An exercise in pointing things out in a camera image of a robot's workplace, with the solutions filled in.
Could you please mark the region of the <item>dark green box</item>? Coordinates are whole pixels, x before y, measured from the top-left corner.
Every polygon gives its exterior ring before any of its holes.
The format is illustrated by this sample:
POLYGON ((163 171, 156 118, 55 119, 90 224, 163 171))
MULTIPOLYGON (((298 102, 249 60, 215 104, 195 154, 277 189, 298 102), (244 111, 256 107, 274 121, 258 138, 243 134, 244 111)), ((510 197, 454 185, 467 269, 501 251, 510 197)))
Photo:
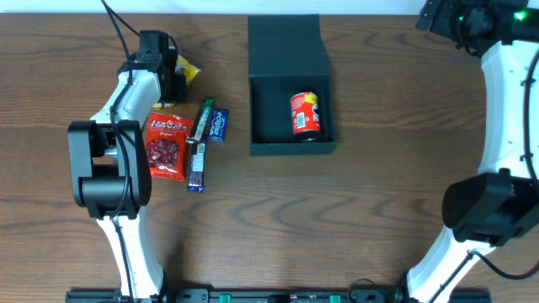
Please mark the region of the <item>dark green box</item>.
POLYGON ((248 17, 248 83, 252 156, 324 155, 336 147, 332 73, 317 15, 248 17), (291 98, 318 97, 321 132, 293 134, 291 98))

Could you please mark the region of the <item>red Pringles can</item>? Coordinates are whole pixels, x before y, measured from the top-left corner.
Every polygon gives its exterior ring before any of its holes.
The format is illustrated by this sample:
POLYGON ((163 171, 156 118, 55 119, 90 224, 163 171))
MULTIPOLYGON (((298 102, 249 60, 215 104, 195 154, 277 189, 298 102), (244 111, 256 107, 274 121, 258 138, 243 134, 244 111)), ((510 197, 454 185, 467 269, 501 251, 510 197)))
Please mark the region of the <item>red Pringles can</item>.
POLYGON ((313 92, 301 92, 290 100, 292 133, 298 141, 314 141, 321 135, 318 96, 313 92))

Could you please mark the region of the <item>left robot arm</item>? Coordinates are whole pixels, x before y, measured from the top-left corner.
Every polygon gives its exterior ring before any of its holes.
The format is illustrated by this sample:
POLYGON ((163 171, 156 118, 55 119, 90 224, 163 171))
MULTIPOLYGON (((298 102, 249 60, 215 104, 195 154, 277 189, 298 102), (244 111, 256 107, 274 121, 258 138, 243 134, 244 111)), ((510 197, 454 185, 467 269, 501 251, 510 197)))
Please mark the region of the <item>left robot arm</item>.
POLYGON ((117 72, 104 107, 67 131, 72 191, 104 231, 120 271, 117 290, 71 290, 67 302, 164 302, 165 274, 147 228, 152 192, 142 128, 152 106, 186 91, 178 47, 160 30, 139 33, 139 50, 117 72))

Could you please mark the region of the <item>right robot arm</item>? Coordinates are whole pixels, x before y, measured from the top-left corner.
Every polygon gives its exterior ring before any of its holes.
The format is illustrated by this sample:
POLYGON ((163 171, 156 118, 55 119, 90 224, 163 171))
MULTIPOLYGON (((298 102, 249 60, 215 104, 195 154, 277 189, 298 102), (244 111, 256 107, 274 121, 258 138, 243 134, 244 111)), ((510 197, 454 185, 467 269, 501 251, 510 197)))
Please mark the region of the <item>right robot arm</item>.
POLYGON ((477 174, 446 190, 443 228, 392 300, 483 302, 485 295, 456 286, 476 263, 538 223, 538 4, 428 0, 417 28, 481 61, 485 139, 477 174))

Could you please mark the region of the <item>yellow Hacks candy bag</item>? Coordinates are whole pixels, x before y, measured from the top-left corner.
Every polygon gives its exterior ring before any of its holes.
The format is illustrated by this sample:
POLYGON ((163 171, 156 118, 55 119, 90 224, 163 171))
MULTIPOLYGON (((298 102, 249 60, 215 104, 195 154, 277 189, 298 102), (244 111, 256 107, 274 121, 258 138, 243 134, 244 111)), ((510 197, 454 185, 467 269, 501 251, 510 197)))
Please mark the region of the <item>yellow Hacks candy bag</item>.
POLYGON ((177 56, 176 69, 173 76, 175 87, 171 97, 166 97, 155 103, 153 109, 165 109, 187 101, 188 86, 200 72, 200 69, 189 63, 181 55, 177 56))

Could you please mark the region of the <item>red Hacks candy bag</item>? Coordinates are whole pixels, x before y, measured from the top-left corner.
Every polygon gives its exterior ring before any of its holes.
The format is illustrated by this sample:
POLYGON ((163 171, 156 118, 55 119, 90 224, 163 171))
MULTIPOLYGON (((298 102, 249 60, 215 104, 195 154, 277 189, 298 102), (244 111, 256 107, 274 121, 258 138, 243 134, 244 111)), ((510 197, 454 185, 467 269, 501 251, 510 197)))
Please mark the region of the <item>red Hacks candy bag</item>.
POLYGON ((193 120, 173 114, 152 113, 146 153, 153 177, 184 181, 186 139, 193 120))

